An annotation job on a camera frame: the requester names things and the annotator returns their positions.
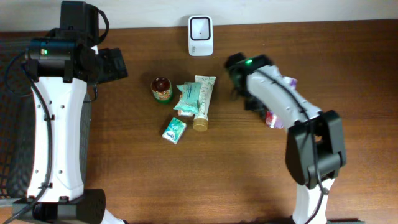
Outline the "mint green wipes pack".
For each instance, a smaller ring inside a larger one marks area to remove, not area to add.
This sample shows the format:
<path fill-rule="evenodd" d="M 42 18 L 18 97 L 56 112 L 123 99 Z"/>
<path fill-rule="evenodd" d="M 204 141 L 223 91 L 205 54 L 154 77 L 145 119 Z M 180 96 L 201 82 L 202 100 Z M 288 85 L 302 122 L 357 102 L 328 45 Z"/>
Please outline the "mint green wipes pack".
<path fill-rule="evenodd" d="M 181 91 L 182 97 L 174 106 L 175 110 L 182 110 L 192 114 L 198 114 L 198 98 L 200 94 L 201 83 L 199 82 L 185 82 L 182 85 L 177 85 Z"/>

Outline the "red purple pad package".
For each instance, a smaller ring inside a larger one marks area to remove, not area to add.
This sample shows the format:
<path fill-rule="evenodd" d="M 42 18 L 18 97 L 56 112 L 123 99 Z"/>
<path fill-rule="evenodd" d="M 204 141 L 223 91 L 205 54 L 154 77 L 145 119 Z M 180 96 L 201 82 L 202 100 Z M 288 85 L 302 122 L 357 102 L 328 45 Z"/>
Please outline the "red purple pad package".
<path fill-rule="evenodd" d="M 296 89 L 297 82 L 298 82 L 297 79 L 287 77 L 287 76 L 283 76 L 282 79 L 289 87 L 291 87 L 291 89 L 293 89 L 293 90 Z M 273 111 L 270 111 L 270 110 L 267 110 L 265 122 L 268 127 L 273 128 L 273 129 L 283 129 L 284 128 L 282 120 Z"/>

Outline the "cream tube gold cap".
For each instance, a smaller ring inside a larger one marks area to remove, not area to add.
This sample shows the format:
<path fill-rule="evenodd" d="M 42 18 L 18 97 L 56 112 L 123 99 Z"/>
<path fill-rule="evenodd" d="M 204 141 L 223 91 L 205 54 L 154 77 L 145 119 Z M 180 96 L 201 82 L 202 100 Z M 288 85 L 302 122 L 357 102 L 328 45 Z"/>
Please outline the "cream tube gold cap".
<path fill-rule="evenodd" d="M 193 128 L 196 131 L 204 132 L 208 129 L 208 110 L 216 77 L 196 75 L 195 81 L 201 83 L 201 88 L 198 97 L 198 114 L 194 117 Z"/>

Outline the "orange tissue pack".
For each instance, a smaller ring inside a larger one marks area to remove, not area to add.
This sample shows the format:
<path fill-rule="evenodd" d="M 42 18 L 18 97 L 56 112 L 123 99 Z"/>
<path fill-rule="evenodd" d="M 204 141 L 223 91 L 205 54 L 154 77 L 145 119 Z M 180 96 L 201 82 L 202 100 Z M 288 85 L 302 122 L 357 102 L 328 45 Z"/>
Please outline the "orange tissue pack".
<path fill-rule="evenodd" d="M 186 112 L 186 111 L 182 111 L 182 110 L 178 110 L 178 111 L 177 111 L 177 114 L 178 114 L 179 116 L 185 116 L 185 117 L 192 117 L 192 116 L 194 116 L 193 113 L 191 113 L 191 112 Z"/>

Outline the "brown lid sauce jar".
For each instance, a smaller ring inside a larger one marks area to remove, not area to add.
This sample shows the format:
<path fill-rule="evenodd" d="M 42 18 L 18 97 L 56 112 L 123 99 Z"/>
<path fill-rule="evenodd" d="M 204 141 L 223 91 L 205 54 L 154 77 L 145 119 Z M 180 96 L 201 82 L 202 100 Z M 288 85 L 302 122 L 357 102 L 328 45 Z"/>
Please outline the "brown lid sauce jar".
<path fill-rule="evenodd" d="M 159 103 L 169 103 L 173 98 L 171 81 L 165 77 L 157 77 L 152 80 L 151 90 L 154 98 Z"/>

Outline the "teal tissue pack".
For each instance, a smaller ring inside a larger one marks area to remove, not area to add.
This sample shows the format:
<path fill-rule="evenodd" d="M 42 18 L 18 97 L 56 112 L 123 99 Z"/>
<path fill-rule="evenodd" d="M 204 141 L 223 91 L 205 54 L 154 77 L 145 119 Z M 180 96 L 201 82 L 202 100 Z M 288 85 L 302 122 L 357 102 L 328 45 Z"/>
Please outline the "teal tissue pack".
<path fill-rule="evenodd" d="M 182 137 L 182 134 L 184 133 L 187 125 L 177 119 L 177 118 L 172 118 L 169 125 L 166 127 L 164 133 L 162 134 L 162 137 L 174 144 L 177 144 L 180 138 Z"/>

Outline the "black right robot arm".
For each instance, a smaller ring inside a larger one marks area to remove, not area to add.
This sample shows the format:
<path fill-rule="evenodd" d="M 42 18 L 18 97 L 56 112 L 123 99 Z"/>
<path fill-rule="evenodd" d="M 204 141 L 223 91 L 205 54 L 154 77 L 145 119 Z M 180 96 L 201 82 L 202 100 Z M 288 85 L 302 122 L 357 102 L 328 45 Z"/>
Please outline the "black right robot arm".
<path fill-rule="evenodd" d="M 292 221 L 328 223 L 330 189 L 346 165 L 342 118 L 334 110 L 321 110 L 290 87 L 266 55 L 247 58 L 236 53 L 224 67 L 238 94 L 276 114 L 287 131 L 285 163 L 297 183 Z"/>

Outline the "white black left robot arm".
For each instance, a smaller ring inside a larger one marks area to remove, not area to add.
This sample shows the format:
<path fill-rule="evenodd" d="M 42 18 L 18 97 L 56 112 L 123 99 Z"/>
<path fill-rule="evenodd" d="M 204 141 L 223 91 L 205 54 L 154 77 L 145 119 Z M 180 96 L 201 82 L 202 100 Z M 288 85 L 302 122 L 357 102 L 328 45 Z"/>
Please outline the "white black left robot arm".
<path fill-rule="evenodd" d="M 35 103 L 33 174 L 12 219 L 32 223 L 119 223 L 102 189 L 85 189 L 81 153 L 89 133 L 87 88 L 126 78 L 118 48 L 101 49 L 105 13 L 84 1 L 63 1 L 60 25 L 34 38 L 22 71 Z"/>

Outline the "grey plastic mesh basket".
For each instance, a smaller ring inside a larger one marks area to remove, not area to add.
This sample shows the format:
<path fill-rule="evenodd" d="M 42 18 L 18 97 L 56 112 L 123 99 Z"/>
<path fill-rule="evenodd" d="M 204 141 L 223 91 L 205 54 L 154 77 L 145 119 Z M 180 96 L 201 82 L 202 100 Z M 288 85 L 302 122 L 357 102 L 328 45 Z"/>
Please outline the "grey plastic mesh basket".
<path fill-rule="evenodd" d="M 18 97 L 6 90 L 4 72 L 9 61 L 28 45 L 27 39 L 1 40 L 1 200 L 25 198 L 34 165 L 34 98 L 22 73 L 13 68 L 10 81 L 18 91 L 30 91 L 30 96 Z M 91 105 L 83 103 L 80 123 L 79 168 L 86 183 L 86 160 L 90 132 Z"/>

